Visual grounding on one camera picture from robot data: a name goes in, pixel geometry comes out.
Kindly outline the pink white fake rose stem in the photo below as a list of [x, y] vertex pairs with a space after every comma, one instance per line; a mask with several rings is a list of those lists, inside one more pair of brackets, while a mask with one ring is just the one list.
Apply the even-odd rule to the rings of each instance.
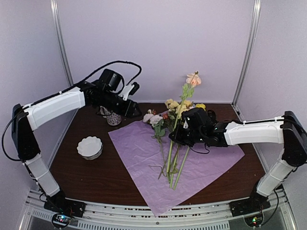
[[155, 110], [149, 109], [144, 115], [142, 121], [151, 125], [152, 129], [154, 130], [154, 135], [152, 138], [156, 139], [159, 144], [163, 165], [160, 166], [161, 170], [158, 179], [160, 179], [162, 175], [166, 177], [166, 159], [162, 140], [162, 137], [165, 135], [164, 118], [161, 115], [158, 115]]

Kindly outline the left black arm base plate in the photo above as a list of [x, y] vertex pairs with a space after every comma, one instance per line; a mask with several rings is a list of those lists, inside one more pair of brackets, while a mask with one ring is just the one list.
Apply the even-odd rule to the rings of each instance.
[[47, 201], [44, 204], [44, 209], [57, 213], [62, 213], [69, 217], [82, 218], [85, 211], [86, 204], [80, 201], [69, 199]]

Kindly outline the pale yellow fake flower bunch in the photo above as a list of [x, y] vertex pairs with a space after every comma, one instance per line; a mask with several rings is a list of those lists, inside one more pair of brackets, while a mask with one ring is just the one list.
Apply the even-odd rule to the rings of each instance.
[[[168, 109], [167, 125], [170, 132], [176, 129], [178, 123], [181, 121], [182, 113], [194, 107], [194, 103], [190, 100], [183, 100], [181, 102], [177, 102], [173, 99], [168, 99], [165, 102], [165, 105]], [[172, 163], [173, 146], [174, 142], [170, 141], [169, 151], [167, 156], [167, 164], [166, 164], [166, 175], [169, 180], [171, 179], [171, 174], [174, 170], [173, 169], [174, 163]]]

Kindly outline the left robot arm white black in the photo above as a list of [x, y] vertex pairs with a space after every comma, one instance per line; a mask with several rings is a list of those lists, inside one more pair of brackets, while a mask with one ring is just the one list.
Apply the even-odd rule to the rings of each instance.
[[41, 158], [41, 151], [33, 131], [58, 116], [90, 105], [102, 106], [127, 118], [138, 117], [142, 114], [138, 103], [128, 97], [139, 87], [136, 82], [129, 83], [124, 86], [122, 92], [115, 93], [98, 80], [92, 83], [85, 81], [40, 102], [14, 106], [12, 119], [7, 127], [12, 128], [12, 139], [18, 153], [16, 161], [27, 168], [29, 174], [42, 188], [51, 206], [59, 213], [69, 209], [69, 202]]

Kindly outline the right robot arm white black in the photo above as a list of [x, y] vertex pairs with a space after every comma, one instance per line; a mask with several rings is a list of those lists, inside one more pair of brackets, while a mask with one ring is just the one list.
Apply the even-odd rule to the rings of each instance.
[[182, 113], [182, 122], [169, 134], [180, 145], [192, 148], [229, 147], [247, 143], [282, 144], [278, 161], [256, 184], [246, 200], [249, 211], [257, 211], [267, 197], [298, 167], [307, 162], [307, 133], [292, 111], [283, 116], [258, 121], [216, 120], [213, 110], [194, 108]]

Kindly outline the bright yellow fake flower stem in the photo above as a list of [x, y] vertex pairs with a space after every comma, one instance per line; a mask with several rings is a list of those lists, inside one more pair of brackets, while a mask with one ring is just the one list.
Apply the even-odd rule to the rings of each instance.
[[196, 108], [202, 108], [204, 111], [206, 110], [206, 105], [203, 104], [203, 103], [197, 103], [197, 104], [195, 105], [195, 107], [196, 107]]

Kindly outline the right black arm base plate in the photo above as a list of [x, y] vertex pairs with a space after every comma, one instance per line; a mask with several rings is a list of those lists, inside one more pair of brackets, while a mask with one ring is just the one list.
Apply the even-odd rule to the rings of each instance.
[[261, 212], [264, 209], [270, 208], [270, 202], [265, 200], [255, 200], [252, 198], [241, 199], [229, 203], [233, 217], [247, 215], [254, 212]]

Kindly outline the purple wrapping paper sheet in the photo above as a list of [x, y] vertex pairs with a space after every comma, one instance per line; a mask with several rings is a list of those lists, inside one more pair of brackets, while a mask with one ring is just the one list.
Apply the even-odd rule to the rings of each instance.
[[110, 139], [130, 177], [155, 216], [181, 204], [229, 171], [244, 157], [239, 146], [205, 148], [196, 144], [192, 149], [173, 145], [178, 154], [173, 183], [165, 173], [170, 147], [168, 135], [162, 143], [153, 138], [152, 126], [135, 121], [109, 133]]

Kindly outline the peach fake flower stem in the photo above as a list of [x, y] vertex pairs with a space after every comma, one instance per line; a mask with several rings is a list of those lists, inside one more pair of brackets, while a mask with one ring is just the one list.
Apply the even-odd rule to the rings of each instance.
[[173, 102], [169, 105], [169, 109], [174, 110], [176, 115], [172, 131], [176, 129], [178, 120], [181, 118], [181, 114], [191, 104], [191, 101], [189, 101], [188, 98], [191, 98], [194, 95], [194, 88], [200, 84], [201, 79], [198, 71], [195, 71], [191, 74], [187, 74], [186, 83], [182, 86], [182, 94], [180, 95], [181, 101], [177, 104], [177, 107], [174, 107]]

